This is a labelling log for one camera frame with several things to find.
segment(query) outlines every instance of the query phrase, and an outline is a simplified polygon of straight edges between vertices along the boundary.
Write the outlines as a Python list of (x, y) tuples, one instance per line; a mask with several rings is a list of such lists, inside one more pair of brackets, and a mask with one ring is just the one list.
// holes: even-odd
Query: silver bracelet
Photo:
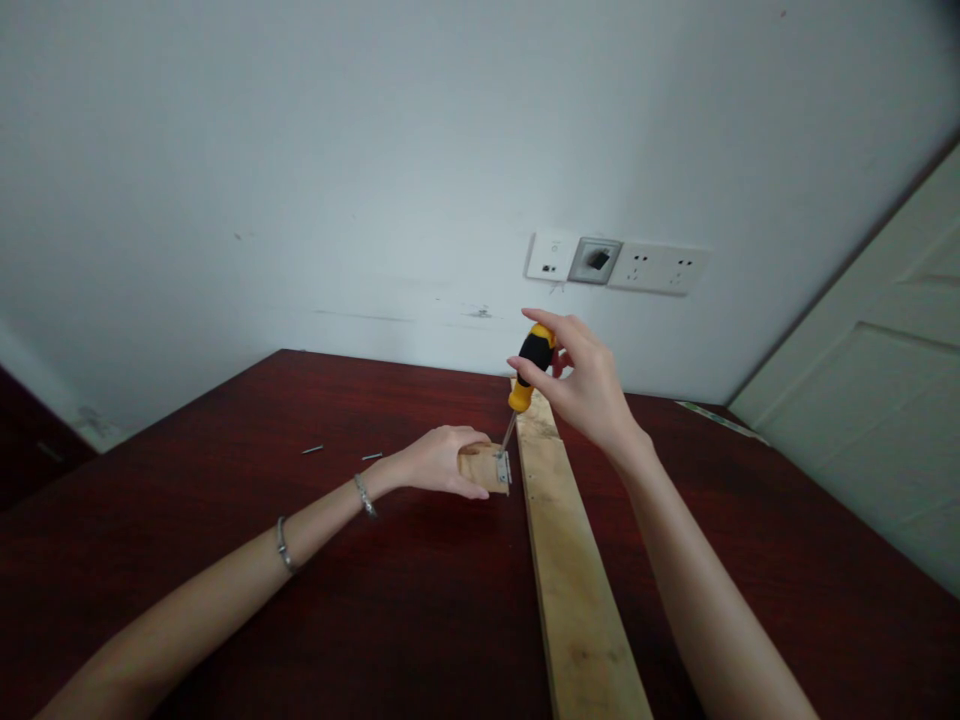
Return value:
[(373, 509), (373, 503), (370, 502), (370, 496), (367, 495), (367, 489), (363, 486), (363, 480), (360, 479), (360, 473), (353, 476), (353, 481), (357, 484), (357, 490), (360, 491), (360, 502), (367, 509), (367, 515), (376, 517), (377, 511)]
[(281, 515), (277, 520), (277, 552), (280, 553), (280, 557), (283, 558), (283, 564), (287, 566), (287, 570), (290, 571), (291, 575), (296, 575), (298, 568), (294, 562), (293, 558), (290, 557), (290, 553), (287, 552), (287, 542), (283, 539), (283, 521), (286, 518)]

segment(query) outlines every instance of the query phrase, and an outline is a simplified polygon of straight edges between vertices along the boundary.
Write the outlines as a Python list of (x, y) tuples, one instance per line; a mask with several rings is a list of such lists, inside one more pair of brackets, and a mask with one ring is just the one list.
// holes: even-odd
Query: screwdriver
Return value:
[[(553, 348), (556, 345), (557, 339), (550, 328), (537, 323), (524, 339), (523, 347), (520, 348), (520, 357), (527, 358), (541, 370), (546, 370), (553, 362)], [(532, 395), (533, 386), (524, 380), (520, 373), (517, 373), (517, 384), (513, 386), (510, 397), (507, 398), (507, 404), (513, 409), (513, 415), (510, 418), (510, 424), (507, 425), (507, 434), (503, 436), (503, 444), (500, 446), (501, 454), (506, 452), (507, 443), (510, 442), (513, 428), (517, 424), (517, 415), (530, 408)]]

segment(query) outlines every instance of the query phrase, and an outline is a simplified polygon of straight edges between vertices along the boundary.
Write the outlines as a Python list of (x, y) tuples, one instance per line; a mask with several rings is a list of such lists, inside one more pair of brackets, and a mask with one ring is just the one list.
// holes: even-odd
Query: dark red wooden table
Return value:
[[(113, 633), (361, 456), (444, 423), (502, 432), (507, 388), (281, 351), (0, 515), (4, 717), (36, 712)], [(629, 399), (824, 718), (957, 716), (957, 600), (775, 450)], [(558, 425), (654, 714), (698, 717), (626, 495)], [(384, 498), (381, 519), (348, 525), (159, 714), (549, 717), (520, 490)]]

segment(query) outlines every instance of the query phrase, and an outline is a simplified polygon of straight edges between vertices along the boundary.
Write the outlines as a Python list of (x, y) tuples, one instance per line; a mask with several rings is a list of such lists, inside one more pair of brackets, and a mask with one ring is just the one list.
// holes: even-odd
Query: door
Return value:
[(96, 456), (0, 368), (0, 511)]
[(960, 149), (731, 405), (960, 596)]

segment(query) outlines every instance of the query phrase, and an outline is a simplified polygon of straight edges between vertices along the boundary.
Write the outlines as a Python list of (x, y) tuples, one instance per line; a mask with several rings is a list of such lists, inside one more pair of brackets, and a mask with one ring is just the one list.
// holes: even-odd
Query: white door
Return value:
[(731, 409), (960, 596), (960, 149)]

